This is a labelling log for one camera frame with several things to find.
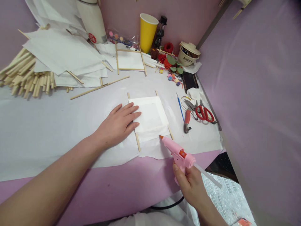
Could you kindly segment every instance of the red label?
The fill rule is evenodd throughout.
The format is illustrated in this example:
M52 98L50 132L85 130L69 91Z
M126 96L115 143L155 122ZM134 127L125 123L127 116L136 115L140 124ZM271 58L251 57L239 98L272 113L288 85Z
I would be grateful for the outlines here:
M96 43L96 38L91 33L89 33L89 39L91 40L91 42Z

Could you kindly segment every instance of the bundle of wooden sticks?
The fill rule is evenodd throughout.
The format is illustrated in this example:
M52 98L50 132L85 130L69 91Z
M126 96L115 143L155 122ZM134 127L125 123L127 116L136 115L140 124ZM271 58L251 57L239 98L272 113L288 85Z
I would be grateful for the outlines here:
M0 87L7 85L12 88L12 95L28 97L29 93L37 98L43 92L49 94L56 88L53 72L34 72L36 58L23 48L13 61L0 71ZM73 87L66 87L67 93Z

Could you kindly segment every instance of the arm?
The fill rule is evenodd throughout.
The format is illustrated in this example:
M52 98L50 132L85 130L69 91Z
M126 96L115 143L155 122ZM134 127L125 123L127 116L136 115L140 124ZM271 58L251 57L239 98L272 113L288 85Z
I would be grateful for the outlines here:
M226 226L227 223L207 195L201 172L193 166L190 169L186 168L187 175L185 176L176 164L173 164L172 167L182 194L198 212L201 225Z
M0 225L53 225L91 164L139 123L138 106L115 107L99 128L0 205Z

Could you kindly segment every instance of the pink hot glue gun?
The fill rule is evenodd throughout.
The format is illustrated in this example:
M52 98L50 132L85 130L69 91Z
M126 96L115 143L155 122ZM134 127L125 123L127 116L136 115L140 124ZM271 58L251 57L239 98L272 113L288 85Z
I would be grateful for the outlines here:
M186 175L186 168L191 168L195 166L202 174L204 174L209 180L211 180L216 186L222 188L222 185L217 182L212 176L210 176L205 170L203 170L198 164L195 163L195 158L191 154L186 154L184 152L184 148L178 145L173 140L169 139L168 137L159 136L164 146L171 152L173 159L175 160L176 165L181 169L181 171Z
M186 168L191 168L194 165L195 158L192 156L192 154L186 154L184 152L184 148L170 138L161 135L160 138L162 139L164 146L167 147L167 149L171 152L176 165L186 175Z

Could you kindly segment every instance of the hand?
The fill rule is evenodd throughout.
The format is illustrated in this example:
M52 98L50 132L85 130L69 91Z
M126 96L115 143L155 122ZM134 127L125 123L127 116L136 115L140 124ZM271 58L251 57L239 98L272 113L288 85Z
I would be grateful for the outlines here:
M131 121L141 115L141 112L135 112L139 106L133 105L134 103L129 103L123 108L121 108L122 104L116 106L91 135L97 141L99 147L108 149L119 144L139 126L138 122L130 124Z
M179 183L182 194L186 201L197 210L207 205L210 198L207 195L201 172L195 167L186 168L186 176L174 163L173 172Z

